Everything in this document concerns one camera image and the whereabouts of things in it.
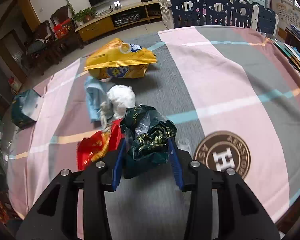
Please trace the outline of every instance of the striped tablecloth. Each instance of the striped tablecloth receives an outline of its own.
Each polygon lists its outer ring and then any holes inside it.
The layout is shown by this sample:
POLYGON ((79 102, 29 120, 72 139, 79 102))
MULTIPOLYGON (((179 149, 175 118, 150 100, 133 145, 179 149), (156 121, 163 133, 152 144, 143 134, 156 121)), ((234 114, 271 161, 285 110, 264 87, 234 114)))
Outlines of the striped tablecloth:
MULTIPOLYGON (((277 221, 300 195, 300 76, 288 60, 249 28, 187 27, 125 42, 149 48, 158 63, 144 78, 111 82, 132 86, 137 105, 166 115, 192 150, 214 131, 239 135, 251 155, 244 180, 277 221)), ((35 87, 44 96, 39 120, 14 138, 8 184, 21 217, 62 169, 77 171, 77 143, 99 130, 86 108, 84 63, 79 58, 35 87)), ((82 238, 81 193, 79 200, 82 238)), ((106 193, 112 237, 182 239, 189 202, 169 164, 122 179, 106 193)))

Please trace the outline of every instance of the crumpled plastic bag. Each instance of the crumpled plastic bag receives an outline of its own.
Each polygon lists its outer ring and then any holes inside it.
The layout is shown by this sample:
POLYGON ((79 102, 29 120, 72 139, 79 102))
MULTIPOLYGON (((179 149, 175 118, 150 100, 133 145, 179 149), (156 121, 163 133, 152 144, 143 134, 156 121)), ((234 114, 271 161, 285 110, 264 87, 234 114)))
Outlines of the crumpled plastic bag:
POLYGON ((33 89, 16 95, 12 102, 11 122, 21 129, 33 125, 39 118, 42 104, 43 98, 33 89))
POLYGON ((84 89, 86 90, 86 104, 91 122, 100 121, 102 111, 101 104, 103 102, 106 104, 106 107, 103 109, 107 109, 107 111, 104 111, 106 119, 110 119, 113 113, 110 100, 105 92, 106 84, 88 76, 84 83, 84 89))
POLYGON ((115 38, 87 59, 84 70, 89 70, 90 75, 97 79, 140 78, 151 63, 157 63, 151 51, 115 38))
POLYGON ((139 136, 140 134, 147 133, 150 127, 150 123, 151 123, 150 114, 146 113, 146 115, 142 118, 142 120, 138 124, 135 130, 135 135, 139 136))
POLYGON ((120 126, 128 142, 123 170, 125 179, 168 161, 168 139, 176 136, 177 128, 172 121, 165 121, 154 107, 128 108, 120 126), (150 117, 147 132, 136 135, 136 128, 147 114, 150 117))
POLYGON ((84 170, 91 162, 102 159, 108 152, 118 148, 122 138, 120 120, 112 122, 110 131, 98 131, 84 138, 77 147, 78 170, 84 170))
POLYGON ((115 85, 108 91, 107 96, 112 103, 115 119, 123 118, 127 108, 136 105, 136 95, 132 91, 132 87, 115 85))

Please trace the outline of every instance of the potted plant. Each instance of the potted plant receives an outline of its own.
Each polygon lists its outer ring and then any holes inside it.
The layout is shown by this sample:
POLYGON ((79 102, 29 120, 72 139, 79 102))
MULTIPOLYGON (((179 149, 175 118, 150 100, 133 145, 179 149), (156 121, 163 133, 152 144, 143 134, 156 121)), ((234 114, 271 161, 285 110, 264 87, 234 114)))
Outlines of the potted plant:
POLYGON ((82 21, 84 23, 89 22, 93 19, 95 16, 95 12, 92 7, 85 8, 84 10, 81 10, 80 12, 76 13, 73 17, 73 20, 76 22, 78 26, 82 25, 82 21))

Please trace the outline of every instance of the light blue cloth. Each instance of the light blue cloth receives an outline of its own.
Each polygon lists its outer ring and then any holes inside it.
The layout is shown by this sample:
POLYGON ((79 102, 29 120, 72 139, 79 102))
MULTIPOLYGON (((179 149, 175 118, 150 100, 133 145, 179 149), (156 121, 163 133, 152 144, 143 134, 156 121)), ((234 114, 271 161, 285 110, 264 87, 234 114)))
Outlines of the light blue cloth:
MULTIPOLYGON (((100 121, 100 104, 104 101, 111 104, 105 92, 107 91, 107 85, 98 79, 88 76, 84 83, 84 89, 86 90, 86 103, 90 120, 91 122, 100 121)), ((112 116, 113 113, 106 116, 106 118, 109 119, 112 116)))

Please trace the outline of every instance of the red snack bag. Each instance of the red snack bag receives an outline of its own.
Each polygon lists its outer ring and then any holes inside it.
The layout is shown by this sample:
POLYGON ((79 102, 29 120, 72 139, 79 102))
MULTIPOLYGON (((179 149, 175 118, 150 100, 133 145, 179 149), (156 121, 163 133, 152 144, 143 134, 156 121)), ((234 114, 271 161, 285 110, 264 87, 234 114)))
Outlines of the red snack bag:
POLYGON ((121 120, 122 118, 112 122, 108 151, 116 150, 118 148, 121 138, 123 137, 120 129, 121 120))
POLYGON ((108 151, 117 149, 122 138, 120 122, 122 119, 112 122, 110 132, 98 131, 90 138, 84 138, 77 148, 78 170, 84 170, 91 162, 104 157, 108 151))
POLYGON ((102 131, 96 132, 90 138, 84 138, 77 148, 77 164, 79 170, 84 170, 91 162, 93 155, 102 150, 102 131))

